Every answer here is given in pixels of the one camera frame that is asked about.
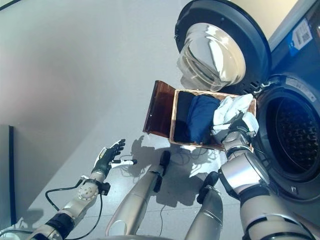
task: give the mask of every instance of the blue cloth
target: blue cloth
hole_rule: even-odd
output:
[[[196,97],[191,92],[180,91],[178,93],[178,102],[175,116],[175,129],[173,140],[180,143],[191,143],[188,135],[187,119],[189,108],[193,98]]]
[[[211,95],[193,97],[186,120],[187,135],[191,142],[205,143],[210,138],[214,112],[219,105],[220,100]]]

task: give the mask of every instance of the floor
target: floor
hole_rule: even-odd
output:
[[[73,186],[90,174],[102,147],[126,138],[120,157],[138,164],[110,171],[111,190],[103,197],[101,220],[85,239],[105,235],[122,199],[150,165],[158,164],[163,150],[171,151],[171,163],[138,233],[184,239],[201,207],[196,196],[202,181],[219,169],[225,155],[182,149],[142,129],[154,81],[182,87],[173,37],[187,2],[24,0],[1,13],[6,34],[0,38],[0,73],[7,79],[1,82],[1,102],[10,106],[2,108],[3,119],[16,127],[19,139],[19,227],[34,229],[50,219],[55,210],[45,191]],[[239,202],[220,182],[217,188],[223,201],[220,239],[240,239]],[[62,207],[74,194],[53,193],[52,199]],[[69,237],[89,231],[99,208],[98,200]]]
[[[86,140],[83,144],[89,144],[94,140],[93,138],[94,135],[92,139]],[[170,164],[163,179],[161,190],[151,197],[144,220],[137,233],[139,235],[162,236],[175,240],[184,239],[201,207],[196,201],[198,189],[207,173],[217,171],[219,166],[225,162],[225,154],[215,150],[197,148],[189,151],[180,146],[170,146],[167,139],[155,135],[142,134],[138,139],[134,139],[132,143],[130,142],[129,139],[129,144],[127,144],[120,158],[137,159],[138,163],[131,167],[119,167],[110,171],[107,181],[111,184],[111,190],[108,196],[103,197],[102,217],[97,228],[86,239],[104,236],[106,226],[122,199],[139,178],[143,176],[150,165],[158,164],[163,150],[171,152]],[[77,157],[77,155],[80,157],[83,154],[82,152],[80,147],[79,151],[75,152],[75,156],[68,160],[57,172],[45,188],[46,190],[67,185],[71,186],[77,181],[77,177],[90,169],[92,162],[88,158],[81,159]],[[220,239],[239,239],[243,235],[239,202],[227,195],[220,181],[216,187],[221,191],[223,202],[224,220]],[[74,193],[59,192],[52,193],[51,196],[58,206],[63,206]],[[75,238],[87,233],[96,222],[99,208],[100,201],[97,199],[95,205],[88,210],[85,218],[69,237]],[[39,211],[39,216],[42,214],[42,210],[44,210],[44,215],[41,220],[33,219],[28,223],[29,226],[33,225],[35,227],[54,214],[54,209],[45,200],[44,191],[40,193],[29,208],[31,213]]]

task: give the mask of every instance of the basket lid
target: basket lid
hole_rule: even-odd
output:
[[[155,81],[144,122],[144,133],[155,134],[165,138],[170,137],[175,90],[174,87],[163,81]]]

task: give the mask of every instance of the wire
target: wire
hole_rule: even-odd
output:
[[[164,226],[164,220],[162,218],[162,211],[164,210],[166,205],[163,205],[163,207],[161,208],[161,211],[160,211],[160,218],[161,218],[161,229],[160,229],[160,234],[159,234],[159,237],[161,236],[162,234],[162,229],[163,229],[163,226]]]
[[[57,191],[66,191],[66,190],[72,190],[72,189],[76,189],[77,187],[79,187],[79,185],[83,182],[82,179],[80,179],[75,186],[71,186],[71,187],[64,187],[64,188],[56,188],[56,189],[50,189],[48,191],[45,192],[45,198],[48,200],[48,202],[55,208],[55,210],[59,211],[60,209],[57,207],[57,205],[54,204],[54,202],[50,199],[48,193],[51,192],[57,192]]]
[[[8,234],[8,233],[22,233],[22,234],[32,234],[33,231],[26,231],[26,230],[18,230],[18,229],[11,229],[11,230],[6,230],[0,233],[0,237],[2,235]]]
[[[93,228],[91,228],[91,230],[90,230],[88,233],[86,233],[85,235],[83,235],[83,236],[76,237],[76,238],[66,238],[65,240],[79,240],[79,239],[83,239],[83,238],[85,238],[86,236],[88,236],[90,233],[93,232],[93,230],[96,228],[96,226],[98,225],[98,223],[99,223],[99,221],[100,221],[100,217],[101,217],[101,213],[102,213],[102,206],[103,206],[103,204],[102,204],[102,194],[100,193],[99,195],[100,195],[100,211],[99,211],[98,219],[96,220],[95,225],[93,226]]]

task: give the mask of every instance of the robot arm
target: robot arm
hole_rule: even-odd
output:
[[[120,160],[114,160],[124,149],[125,140],[122,139],[110,148],[104,147],[94,163],[91,175],[86,178],[76,196],[69,201],[46,224],[36,229],[29,239],[37,240],[63,240],[83,219],[87,210],[96,202],[97,195],[107,195],[110,189],[109,183],[104,183],[110,169],[123,165]]]
[[[268,185],[269,176],[249,148],[256,135],[250,125],[256,126],[240,115],[229,127],[222,141],[227,162],[219,170],[219,178],[228,194],[240,200],[240,217],[244,231],[243,240],[313,240],[310,231],[296,220]]]

